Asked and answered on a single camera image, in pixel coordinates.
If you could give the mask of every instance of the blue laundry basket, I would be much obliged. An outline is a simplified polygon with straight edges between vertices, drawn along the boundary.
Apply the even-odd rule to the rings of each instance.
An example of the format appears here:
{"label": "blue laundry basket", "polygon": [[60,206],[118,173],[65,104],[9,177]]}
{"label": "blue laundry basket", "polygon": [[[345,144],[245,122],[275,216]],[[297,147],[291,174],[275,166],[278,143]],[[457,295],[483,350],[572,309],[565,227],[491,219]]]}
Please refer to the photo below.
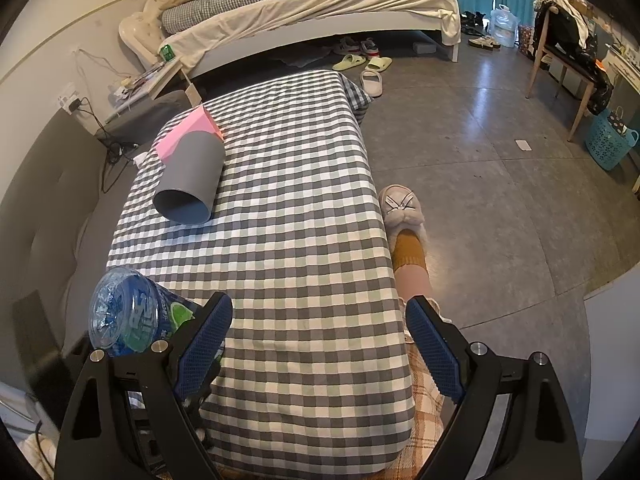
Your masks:
{"label": "blue laundry basket", "polygon": [[587,150],[603,170],[612,170],[638,142],[638,132],[628,128],[623,136],[613,129],[606,108],[593,118],[589,135],[584,143]]}

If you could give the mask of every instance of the gray fuzzy slipper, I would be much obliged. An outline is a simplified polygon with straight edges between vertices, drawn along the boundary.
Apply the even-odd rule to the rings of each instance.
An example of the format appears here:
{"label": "gray fuzzy slipper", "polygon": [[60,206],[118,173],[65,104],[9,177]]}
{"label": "gray fuzzy slipper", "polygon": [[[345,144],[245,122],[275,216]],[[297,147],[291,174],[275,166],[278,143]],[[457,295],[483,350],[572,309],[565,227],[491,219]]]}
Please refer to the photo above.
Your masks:
{"label": "gray fuzzy slipper", "polygon": [[386,186],[378,195],[382,219],[385,223],[389,250],[394,251],[398,233],[409,229],[413,231],[427,253],[427,233],[424,230],[424,216],[420,202],[408,187],[392,184]]}

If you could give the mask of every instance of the screw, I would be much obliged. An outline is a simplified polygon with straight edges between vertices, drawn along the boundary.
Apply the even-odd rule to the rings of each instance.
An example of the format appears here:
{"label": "screw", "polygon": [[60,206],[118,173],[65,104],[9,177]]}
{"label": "screw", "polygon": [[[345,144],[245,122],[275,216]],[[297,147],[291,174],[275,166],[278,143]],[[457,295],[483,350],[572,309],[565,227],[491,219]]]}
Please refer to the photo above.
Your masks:
{"label": "screw", "polygon": [[99,348],[91,352],[91,355],[89,355],[89,359],[91,359],[91,361],[93,361],[94,363],[98,363],[102,361],[103,357],[104,357],[104,350],[101,350]]}
{"label": "screw", "polygon": [[484,355],[486,354],[488,348],[484,343],[475,342],[471,343],[471,351],[476,355]]}
{"label": "screw", "polygon": [[531,358],[533,359],[533,362],[539,364],[540,366],[544,366],[549,362],[549,358],[545,353],[542,352],[533,352]]}
{"label": "screw", "polygon": [[169,348],[169,343],[164,339],[159,339],[158,341],[153,341],[151,343],[151,350],[157,354],[161,354],[167,348]]}

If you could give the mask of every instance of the gray tube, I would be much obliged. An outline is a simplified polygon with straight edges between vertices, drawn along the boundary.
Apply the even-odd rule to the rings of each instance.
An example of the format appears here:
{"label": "gray tube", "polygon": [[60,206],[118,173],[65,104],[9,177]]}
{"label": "gray tube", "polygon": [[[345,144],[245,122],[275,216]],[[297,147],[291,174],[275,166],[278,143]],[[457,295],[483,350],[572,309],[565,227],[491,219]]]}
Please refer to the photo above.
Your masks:
{"label": "gray tube", "polygon": [[156,187],[156,210],[180,224],[204,224],[211,218],[224,163],[225,145],[217,135],[185,134],[169,157]]}

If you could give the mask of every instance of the plastic bottle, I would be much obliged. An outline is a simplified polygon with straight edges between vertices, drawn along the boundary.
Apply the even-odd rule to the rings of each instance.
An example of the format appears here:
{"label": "plastic bottle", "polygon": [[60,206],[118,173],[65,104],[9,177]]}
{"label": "plastic bottle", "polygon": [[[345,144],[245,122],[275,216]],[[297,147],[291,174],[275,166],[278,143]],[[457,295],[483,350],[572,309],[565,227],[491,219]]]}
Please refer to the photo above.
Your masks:
{"label": "plastic bottle", "polygon": [[89,338],[110,356],[143,352],[168,340],[198,305],[129,267],[115,267],[98,282],[89,309]]}
{"label": "plastic bottle", "polygon": [[520,20],[514,16],[509,7],[499,5],[491,11],[489,34],[503,46],[513,47],[516,43],[516,31]]}

